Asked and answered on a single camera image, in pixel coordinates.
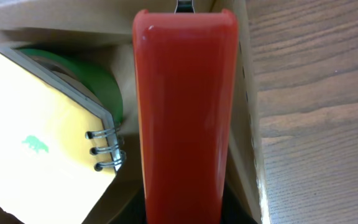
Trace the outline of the green tape roll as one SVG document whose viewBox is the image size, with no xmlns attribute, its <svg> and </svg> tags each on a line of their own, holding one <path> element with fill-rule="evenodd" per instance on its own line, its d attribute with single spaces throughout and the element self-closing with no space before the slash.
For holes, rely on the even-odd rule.
<svg viewBox="0 0 358 224">
<path fill-rule="evenodd" d="M 116 122 L 123 120 L 124 107 L 119 85 L 102 66 L 40 49 L 20 49 L 19 51 L 39 64 L 77 80 L 97 97 Z"/>
</svg>

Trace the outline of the yellow white square packet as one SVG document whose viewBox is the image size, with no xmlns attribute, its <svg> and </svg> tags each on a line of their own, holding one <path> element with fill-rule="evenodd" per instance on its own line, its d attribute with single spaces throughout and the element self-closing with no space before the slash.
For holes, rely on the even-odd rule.
<svg viewBox="0 0 358 224">
<path fill-rule="evenodd" d="M 0 208 L 81 223 L 124 162 L 112 114 L 23 53 L 0 50 Z"/>
</svg>

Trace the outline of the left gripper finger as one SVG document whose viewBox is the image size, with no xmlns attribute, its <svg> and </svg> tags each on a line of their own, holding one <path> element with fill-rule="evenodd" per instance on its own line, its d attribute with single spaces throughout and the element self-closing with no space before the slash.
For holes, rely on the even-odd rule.
<svg viewBox="0 0 358 224">
<path fill-rule="evenodd" d="M 224 184 L 221 224 L 257 224 L 244 210 L 228 183 Z"/>
</svg>

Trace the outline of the small orange lighter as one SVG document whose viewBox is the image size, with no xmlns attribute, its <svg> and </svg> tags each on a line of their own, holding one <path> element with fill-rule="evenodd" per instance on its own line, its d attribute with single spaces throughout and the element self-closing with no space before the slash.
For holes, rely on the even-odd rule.
<svg viewBox="0 0 358 224">
<path fill-rule="evenodd" d="M 148 223 L 219 223 L 239 34 L 220 12 L 139 11 L 132 26 Z"/>
</svg>

